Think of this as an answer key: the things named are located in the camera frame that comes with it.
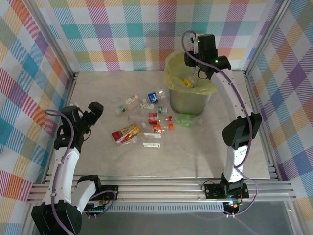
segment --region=colorful plaid wall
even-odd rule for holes
[[[242,69],[279,0],[49,0],[50,11],[36,2],[73,70],[158,71],[190,29],[215,34],[219,54]]]
[[[15,235],[43,175],[69,78],[22,0],[0,0],[0,235]]]
[[[313,234],[313,0],[294,0],[252,73],[282,177]]]

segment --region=purple cable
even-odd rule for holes
[[[68,143],[68,146],[67,146],[67,149],[63,155],[63,157],[61,158],[60,162],[61,164],[58,164],[57,166],[57,169],[55,170],[55,174],[54,174],[54,178],[53,178],[53,183],[52,183],[52,193],[55,192],[55,186],[56,186],[56,183],[57,183],[57,179],[58,179],[58,175],[59,175],[59,171],[60,171],[60,167],[61,165],[63,164],[64,160],[65,160],[65,157],[67,156],[69,150],[70,150],[70,147],[73,143],[73,139],[74,139],[74,128],[73,128],[73,125],[72,123],[70,122],[70,120],[68,119],[67,116],[65,116],[64,114],[62,114],[61,112],[59,111],[56,111],[56,110],[52,110],[52,109],[46,109],[44,110],[44,113],[47,114],[47,115],[50,115],[50,116],[62,116],[64,117],[64,119],[68,122],[69,126],[70,126],[70,131],[71,131],[71,134],[70,134],[70,139],[69,139],[69,143]],[[63,223],[62,221],[59,219],[56,211],[55,211],[55,201],[54,201],[54,198],[55,198],[55,195],[51,195],[51,207],[52,207],[52,213],[53,213],[53,216],[55,218],[55,220],[57,221],[57,223],[60,225],[60,227],[65,231],[67,232],[69,235],[74,235]]]
[[[107,210],[109,210],[110,208],[111,208],[111,206],[113,205],[113,203],[116,201],[116,193],[113,191],[113,190],[106,190],[106,191],[102,191],[102,192],[100,192],[100,193],[97,193],[96,195],[94,195],[94,196],[92,196],[90,199],[92,199],[92,198],[95,198],[95,197],[97,197],[97,196],[99,196],[99,195],[101,195],[101,194],[103,194],[103,193],[107,193],[107,192],[111,192],[111,193],[113,193],[114,194],[114,199],[113,199],[113,201],[112,201],[112,203],[104,210],[104,211],[102,211],[100,214],[98,214],[97,216],[96,215],[94,215],[94,218],[96,219],[97,217],[100,217],[100,216],[102,216]],[[87,211],[87,215],[88,215],[88,217],[89,218],[92,218],[92,216],[89,214],[89,211],[90,211],[90,209]]]
[[[187,51],[187,49],[186,49],[186,47],[185,47],[185,45],[184,45],[184,37],[185,37],[185,35],[186,35],[187,33],[193,33],[194,36],[197,35],[194,31],[191,31],[191,30],[188,30],[188,31],[186,31],[186,32],[183,33],[183,35],[182,35],[182,37],[181,37],[181,44],[182,44],[182,48],[184,49],[184,51],[186,52],[186,54],[187,54],[190,58],[192,58],[193,60],[197,61],[198,63],[201,63],[201,64],[203,64],[203,65],[206,65],[206,66],[208,66],[208,67],[211,67],[211,68],[217,70],[221,75],[223,75],[223,76],[225,77],[225,79],[229,82],[229,84],[231,85],[232,89],[234,90],[234,92],[235,92],[235,94],[236,94],[236,96],[237,96],[237,98],[238,98],[238,100],[239,100],[239,103],[240,103],[240,105],[241,105],[241,107],[242,107],[242,109],[243,109],[243,111],[244,111],[244,113],[245,113],[245,115],[246,115],[247,120],[248,120],[248,123],[249,123],[249,142],[248,142],[248,148],[247,148],[247,150],[246,150],[246,155],[245,155],[243,161],[242,161],[239,165],[235,165],[235,166],[234,166],[235,168],[239,168],[239,167],[241,167],[241,166],[245,163],[245,161],[247,160],[248,155],[249,155],[249,152],[250,152],[250,149],[251,149],[251,142],[252,142],[252,123],[251,123],[250,116],[249,116],[248,112],[246,111],[245,104],[244,104],[243,100],[241,99],[241,97],[240,97],[240,95],[239,95],[239,92],[237,91],[236,87],[233,85],[233,83],[232,83],[232,81],[230,80],[230,78],[229,78],[221,69],[219,69],[218,67],[216,67],[216,66],[214,66],[214,65],[211,65],[211,64],[208,64],[208,63],[206,63],[206,62],[204,62],[204,61],[201,61],[201,60],[197,59],[196,57],[192,56],[192,55]]]
[[[246,150],[246,155],[245,155],[243,161],[242,161],[239,165],[234,165],[234,168],[235,168],[235,170],[236,170],[243,178],[245,178],[245,179],[247,179],[247,180],[251,180],[251,181],[253,181],[253,182],[255,183],[255,186],[256,186],[256,193],[255,193],[255,196],[254,196],[254,198],[252,199],[251,203],[247,206],[247,208],[245,208],[243,211],[241,211],[241,212],[239,212],[239,213],[236,214],[236,215],[240,215],[240,214],[244,213],[245,211],[247,211],[247,210],[252,206],[252,204],[255,202],[255,199],[256,199],[256,197],[257,197],[257,195],[258,195],[258,192],[259,192],[258,183],[257,183],[255,180],[252,180],[252,179],[246,177],[246,176],[238,169],[238,168],[241,167],[241,166],[245,163],[245,161],[247,160],[248,155],[249,155],[249,152],[250,152],[250,149],[251,149],[251,142],[252,142],[252,123],[251,123],[251,119],[250,119],[250,116],[249,116],[248,112],[246,111],[245,104],[244,104],[243,100],[241,99],[241,97],[240,97],[240,95],[239,95],[239,92],[237,91],[236,87],[234,86],[234,84],[232,83],[232,81],[230,80],[230,78],[229,78],[221,69],[219,69],[218,67],[216,67],[216,66],[214,66],[214,65],[211,65],[211,64],[208,64],[208,63],[206,63],[206,62],[204,62],[204,61],[201,61],[201,60],[197,59],[196,57],[192,56],[192,55],[187,51],[187,49],[186,49],[186,47],[185,47],[185,45],[184,45],[184,37],[185,37],[185,35],[186,35],[187,33],[192,33],[194,36],[197,35],[197,34],[196,34],[194,31],[192,31],[192,30],[188,30],[188,31],[186,31],[186,32],[183,33],[183,35],[182,35],[182,37],[181,37],[181,44],[182,44],[182,48],[184,49],[184,51],[186,52],[186,54],[187,54],[190,58],[192,58],[193,60],[197,61],[198,63],[201,63],[201,64],[203,64],[203,65],[206,65],[206,66],[208,66],[208,67],[211,67],[211,68],[217,70],[221,75],[224,76],[224,78],[229,82],[229,84],[231,85],[232,89],[234,90],[234,92],[235,92],[235,94],[236,94],[236,96],[237,96],[237,98],[238,98],[238,101],[239,101],[239,103],[240,103],[240,105],[241,105],[241,107],[242,107],[242,109],[243,109],[243,111],[244,111],[244,113],[245,113],[245,115],[246,115],[246,118],[247,118],[247,120],[248,120],[248,123],[249,123],[249,142],[248,142],[248,147],[247,147],[247,150]]]

